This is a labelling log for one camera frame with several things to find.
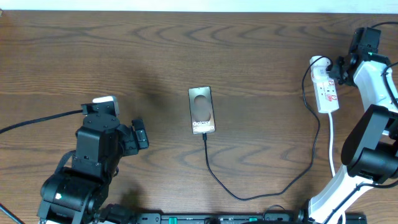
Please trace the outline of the white power strip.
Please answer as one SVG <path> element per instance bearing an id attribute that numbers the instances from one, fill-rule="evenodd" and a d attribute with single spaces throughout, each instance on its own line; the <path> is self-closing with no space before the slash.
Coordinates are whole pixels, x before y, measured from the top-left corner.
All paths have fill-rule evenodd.
<path id="1" fill-rule="evenodd" d="M 310 59 L 310 69 L 313 67 L 328 67 L 331 60 L 320 55 Z M 315 99 L 319 113 L 328 114 L 339 109 L 335 81 L 331 78 L 328 82 L 314 83 Z"/>

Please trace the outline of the Galaxy smartphone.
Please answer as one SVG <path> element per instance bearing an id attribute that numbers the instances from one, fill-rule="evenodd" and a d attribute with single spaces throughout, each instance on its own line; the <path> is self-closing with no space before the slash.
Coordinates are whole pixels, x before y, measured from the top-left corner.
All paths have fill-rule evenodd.
<path id="1" fill-rule="evenodd" d="M 216 131 L 211 88 L 200 86 L 188 89 L 190 117 L 193 134 Z"/>

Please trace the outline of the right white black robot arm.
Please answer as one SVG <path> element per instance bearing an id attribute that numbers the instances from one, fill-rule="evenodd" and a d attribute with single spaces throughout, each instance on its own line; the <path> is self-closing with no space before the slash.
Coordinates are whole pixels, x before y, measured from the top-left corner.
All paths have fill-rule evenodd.
<path id="1" fill-rule="evenodd" d="M 311 76 L 319 113 L 339 108 L 335 85 L 356 87 L 364 114 L 346 138 L 342 165 L 312 197 L 298 216 L 301 223 L 354 223 L 345 211 L 371 189 L 390 189 L 397 182 L 397 88 L 394 64 L 378 52 L 381 31 L 376 26 L 355 30 L 348 54 L 332 61 L 316 55 L 306 74 Z"/>

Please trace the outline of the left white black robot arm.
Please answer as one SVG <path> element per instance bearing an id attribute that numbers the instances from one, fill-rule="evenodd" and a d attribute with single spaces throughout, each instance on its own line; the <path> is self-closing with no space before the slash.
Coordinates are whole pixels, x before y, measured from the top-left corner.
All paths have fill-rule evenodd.
<path id="1" fill-rule="evenodd" d="M 122 157 L 149 147 L 144 122 L 120 123 L 112 102 L 83 104 L 76 149 L 66 153 L 43 184 L 37 215 L 41 223 L 90 223 L 108 197 Z"/>

